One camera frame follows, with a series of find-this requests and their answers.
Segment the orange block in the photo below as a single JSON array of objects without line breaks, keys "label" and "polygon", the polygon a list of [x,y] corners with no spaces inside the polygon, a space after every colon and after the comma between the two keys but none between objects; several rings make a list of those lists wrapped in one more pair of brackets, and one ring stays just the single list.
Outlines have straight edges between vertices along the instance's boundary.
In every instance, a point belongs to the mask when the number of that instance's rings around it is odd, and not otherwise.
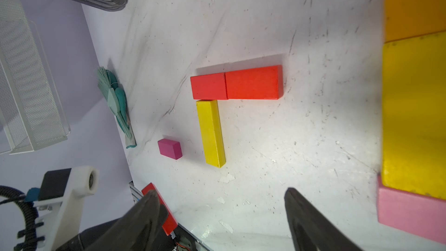
[{"label": "orange block", "polygon": [[446,0],[384,0],[384,41],[446,30]]}]

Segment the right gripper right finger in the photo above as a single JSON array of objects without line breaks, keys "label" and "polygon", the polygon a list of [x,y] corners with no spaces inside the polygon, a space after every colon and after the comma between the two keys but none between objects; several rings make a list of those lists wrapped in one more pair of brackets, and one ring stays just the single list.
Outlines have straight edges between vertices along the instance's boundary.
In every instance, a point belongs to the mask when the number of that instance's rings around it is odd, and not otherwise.
[{"label": "right gripper right finger", "polygon": [[297,251],[359,251],[360,248],[340,232],[295,188],[288,188],[285,209]]}]

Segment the red block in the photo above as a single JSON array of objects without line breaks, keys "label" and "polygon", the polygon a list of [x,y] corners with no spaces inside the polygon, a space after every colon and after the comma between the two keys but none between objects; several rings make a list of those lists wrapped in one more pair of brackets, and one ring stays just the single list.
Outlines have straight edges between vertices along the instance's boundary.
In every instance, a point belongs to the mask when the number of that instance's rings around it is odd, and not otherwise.
[{"label": "red block", "polygon": [[282,65],[225,73],[228,99],[278,100],[283,96]]},{"label": "red block", "polygon": [[225,73],[193,76],[190,82],[195,100],[228,100]]},{"label": "red block", "polygon": [[170,208],[166,205],[161,193],[156,188],[153,183],[148,184],[143,190],[143,196],[148,194],[149,192],[154,191],[157,193],[159,202],[160,202],[160,211],[161,211],[161,219],[164,220],[162,228],[166,235],[171,235],[174,230],[178,227],[178,222],[173,216]]}]

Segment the yellow block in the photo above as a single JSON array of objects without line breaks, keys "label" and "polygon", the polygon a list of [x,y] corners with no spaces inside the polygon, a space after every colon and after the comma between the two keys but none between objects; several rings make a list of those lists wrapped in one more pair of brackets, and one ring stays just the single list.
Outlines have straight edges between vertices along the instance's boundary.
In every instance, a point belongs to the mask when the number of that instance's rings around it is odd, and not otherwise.
[{"label": "yellow block", "polygon": [[446,198],[446,34],[387,43],[382,72],[385,186]]},{"label": "yellow block", "polygon": [[222,168],[226,158],[218,102],[197,101],[196,107],[206,163]]}]

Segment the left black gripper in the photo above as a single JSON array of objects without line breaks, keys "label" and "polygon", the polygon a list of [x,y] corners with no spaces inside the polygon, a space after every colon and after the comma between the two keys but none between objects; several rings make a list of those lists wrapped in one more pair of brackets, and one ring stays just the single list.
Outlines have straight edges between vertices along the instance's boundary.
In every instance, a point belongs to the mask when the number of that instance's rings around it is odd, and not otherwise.
[{"label": "left black gripper", "polygon": [[161,203],[137,203],[123,217],[84,230],[59,251],[171,251],[162,225],[168,210]]}]

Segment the pink block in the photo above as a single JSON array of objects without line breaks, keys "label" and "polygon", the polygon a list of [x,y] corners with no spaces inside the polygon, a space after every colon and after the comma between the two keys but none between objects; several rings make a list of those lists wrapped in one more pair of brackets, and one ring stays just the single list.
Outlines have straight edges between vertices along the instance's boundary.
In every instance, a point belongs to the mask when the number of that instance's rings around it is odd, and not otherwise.
[{"label": "pink block", "polygon": [[441,244],[446,243],[446,201],[385,187],[377,176],[378,222]]}]

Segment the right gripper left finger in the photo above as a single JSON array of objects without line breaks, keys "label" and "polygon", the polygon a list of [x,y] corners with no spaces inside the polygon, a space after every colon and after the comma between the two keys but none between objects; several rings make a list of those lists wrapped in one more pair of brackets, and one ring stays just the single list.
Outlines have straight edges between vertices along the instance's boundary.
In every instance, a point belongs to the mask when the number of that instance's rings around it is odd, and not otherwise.
[{"label": "right gripper left finger", "polygon": [[159,232],[159,199],[154,191],[146,194],[88,251],[151,251]]}]

